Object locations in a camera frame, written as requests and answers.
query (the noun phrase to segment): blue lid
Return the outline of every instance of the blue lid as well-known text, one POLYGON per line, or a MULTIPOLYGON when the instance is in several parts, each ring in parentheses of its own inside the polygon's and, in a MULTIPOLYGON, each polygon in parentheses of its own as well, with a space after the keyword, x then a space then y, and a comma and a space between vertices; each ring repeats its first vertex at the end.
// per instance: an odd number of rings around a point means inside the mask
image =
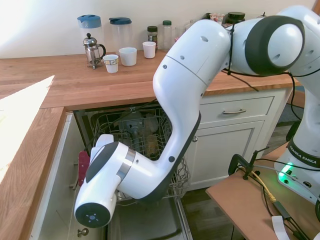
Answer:
POLYGON ((101 27, 101 18, 97 15, 82 15, 77 18, 81 29, 95 29, 101 27))
POLYGON ((132 23, 131 19, 128 17, 111 17, 109 18, 110 23, 114 25, 124 25, 132 23))

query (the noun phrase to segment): cabinet knob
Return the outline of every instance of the cabinet knob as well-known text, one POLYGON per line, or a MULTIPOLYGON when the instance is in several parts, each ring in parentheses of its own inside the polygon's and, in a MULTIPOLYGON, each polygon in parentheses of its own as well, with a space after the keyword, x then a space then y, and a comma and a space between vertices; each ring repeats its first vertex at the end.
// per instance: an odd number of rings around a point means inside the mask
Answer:
POLYGON ((78 229, 78 234, 77 234, 77 236, 78 236, 78 238, 82 235, 82 236, 87 236, 89 234, 89 229, 88 228, 84 228, 84 229, 82 229, 82 231, 80 231, 79 229, 78 229))
POLYGON ((193 139, 192 139, 192 142, 195 143, 195 142, 197 142, 197 141, 198 141, 198 137, 197 137, 197 136, 194 136, 193 139))

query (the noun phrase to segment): wooden floor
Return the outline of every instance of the wooden floor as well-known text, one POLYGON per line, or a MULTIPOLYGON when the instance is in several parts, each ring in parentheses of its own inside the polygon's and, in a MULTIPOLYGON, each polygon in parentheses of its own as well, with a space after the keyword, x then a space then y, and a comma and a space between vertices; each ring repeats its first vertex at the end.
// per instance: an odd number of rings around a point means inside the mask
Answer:
MULTIPOLYGON (((274 129, 264 155, 286 142, 291 125, 274 129)), ((206 194, 205 188, 189 191, 181 199, 193 240, 230 240, 233 224, 217 204, 206 194)), ((244 238, 235 228, 232 240, 244 238)))

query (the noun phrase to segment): cabinet door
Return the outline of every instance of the cabinet door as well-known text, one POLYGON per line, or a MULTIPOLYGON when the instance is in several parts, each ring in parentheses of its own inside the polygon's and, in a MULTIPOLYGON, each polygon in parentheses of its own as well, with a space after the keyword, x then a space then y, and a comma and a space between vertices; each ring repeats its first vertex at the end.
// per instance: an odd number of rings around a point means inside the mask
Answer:
POLYGON ((187 153, 191 173, 188 190, 210 187, 228 176, 234 154, 249 160, 264 121, 199 129, 187 153))
POLYGON ((77 177, 79 152, 84 149, 77 123, 67 116, 53 159, 38 213, 30 235, 31 240, 66 240, 68 238, 75 191, 69 185, 77 177))

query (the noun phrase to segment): white cabinet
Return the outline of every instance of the white cabinet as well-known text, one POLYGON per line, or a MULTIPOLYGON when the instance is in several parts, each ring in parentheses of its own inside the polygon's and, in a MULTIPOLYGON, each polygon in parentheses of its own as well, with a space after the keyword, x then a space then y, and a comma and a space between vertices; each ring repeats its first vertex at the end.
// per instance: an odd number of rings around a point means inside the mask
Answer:
POLYGON ((191 173, 188 190, 210 187, 228 176, 234 154, 248 159, 264 121, 199 129, 185 155, 191 173))
POLYGON ((291 88, 283 88, 205 96, 197 141, 185 154, 191 173, 188 191, 226 178, 234 154, 249 161, 254 150, 265 148, 290 93, 291 88))
POLYGON ((29 237, 30 240, 101 240, 101 229, 90 229, 87 236, 78 238, 77 230, 82 230, 84 226, 73 220, 77 191, 70 188, 70 185, 76 181, 78 166, 75 163, 78 162, 79 152, 84 147, 76 120, 72 114, 68 114, 29 237))

